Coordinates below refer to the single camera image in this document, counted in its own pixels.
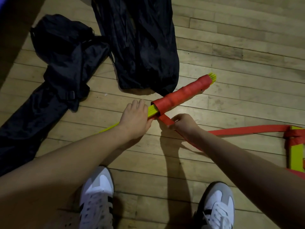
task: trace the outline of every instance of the sneaker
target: sneaker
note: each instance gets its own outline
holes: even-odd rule
[[[223,182],[211,183],[204,192],[193,217],[195,229],[232,229],[234,199]]]
[[[113,190],[108,169],[99,166],[82,188],[79,229],[113,229]]]

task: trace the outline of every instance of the yellow plastic strip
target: yellow plastic strip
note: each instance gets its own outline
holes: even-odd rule
[[[291,129],[303,129],[296,126],[291,126]],[[303,169],[303,145],[294,145],[290,148],[289,169],[304,172]]]
[[[156,115],[158,112],[159,112],[159,110],[157,109],[156,105],[153,104],[153,105],[149,106],[148,107],[148,118],[151,118],[152,116]],[[107,130],[117,126],[118,124],[119,124],[119,122],[117,122],[115,125],[110,126],[110,127],[106,128],[106,129],[100,131],[100,132],[105,132],[105,131],[107,131]]]
[[[211,85],[212,85],[212,84],[216,81],[216,75],[215,75],[214,73],[209,73],[208,76],[209,76],[209,77],[211,78],[211,80],[212,80],[212,83],[211,83]],[[156,115],[158,112],[159,112],[159,110],[157,109],[157,106],[156,106],[156,105],[153,104],[153,105],[149,106],[149,107],[148,107],[148,118],[150,118],[150,117]],[[119,124],[119,122],[116,123],[116,124],[113,125],[113,126],[110,126],[110,127],[106,128],[106,129],[100,131],[100,132],[105,132],[105,131],[107,131],[107,130],[109,130],[109,129],[115,127],[115,126],[117,126],[118,124]]]

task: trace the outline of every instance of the right arm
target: right arm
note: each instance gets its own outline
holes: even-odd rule
[[[305,180],[201,129],[188,114],[170,128],[201,148],[282,229],[305,228]]]

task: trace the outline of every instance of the black fabric bag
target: black fabric bag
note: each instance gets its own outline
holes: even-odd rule
[[[173,92],[179,58],[171,0],[92,0],[92,7],[110,43],[120,88]]]
[[[54,124],[88,96],[86,82],[109,55],[105,37],[62,15],[44,16],[31,38],[48,63],[45,82],[0,128],[0,176],[33,160]]]

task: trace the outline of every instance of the left arm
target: left arm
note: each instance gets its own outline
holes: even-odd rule
[[[0,177],[3,228],[37,228],[115,149],[151,125],[144,100],[128,104],[118,126],[74,142]]]

